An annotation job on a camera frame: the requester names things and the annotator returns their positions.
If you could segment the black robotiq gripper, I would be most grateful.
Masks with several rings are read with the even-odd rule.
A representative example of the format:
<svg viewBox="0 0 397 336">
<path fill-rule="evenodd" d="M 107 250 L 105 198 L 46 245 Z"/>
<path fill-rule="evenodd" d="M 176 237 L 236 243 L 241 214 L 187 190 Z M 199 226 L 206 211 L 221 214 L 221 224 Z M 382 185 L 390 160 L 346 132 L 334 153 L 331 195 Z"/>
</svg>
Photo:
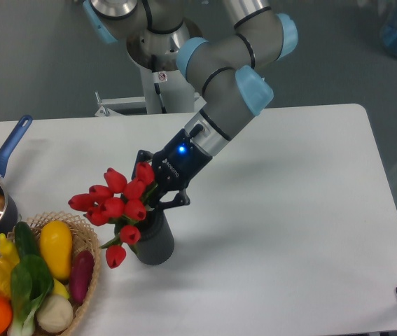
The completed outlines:
<svg viewBox="0 0 397 336">
<path fill-rule="evenodd" d="M 166 210 L 188 206 L 190 198 L 186 188 L 198 172 L 212 159 L 193 143 L 193 139 L 204 129 L 193 128 L 190 133 L 181 129 L 160 151 L 153 154 L 139 150 L 134 163 L 132 177 L 155 177 L 158 191 L 149 199 L 151 208 Z M 161 198 L 170 191 L 177 191 L 172 200 L 163 202 Z"/>
</svg>

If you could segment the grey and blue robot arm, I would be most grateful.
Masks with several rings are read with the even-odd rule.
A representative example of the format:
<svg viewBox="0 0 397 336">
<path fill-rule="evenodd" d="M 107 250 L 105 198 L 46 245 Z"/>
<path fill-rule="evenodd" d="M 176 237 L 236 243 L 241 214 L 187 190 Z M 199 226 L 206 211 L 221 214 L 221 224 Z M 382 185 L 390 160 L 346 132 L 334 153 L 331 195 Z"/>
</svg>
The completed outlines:
<svg viewBox="0 0 397 336">
<path fill-rule="evenodd" d="M 242 129 L 272 101 L 259 68 L 293 52 L 298 30 L 268 1 L 225 1 L 235 33 L 218 43 L 193 34 L 182 1 L 84 1 L 83 8 L 105 43 L 124 40 L 130 57 L 153 73 L 177 70 L 204 99 L 204 106 L 160 151 L 141 150 L 152 164 L 152 208 L 187 205 L 186 188 Z"/>
</svg>

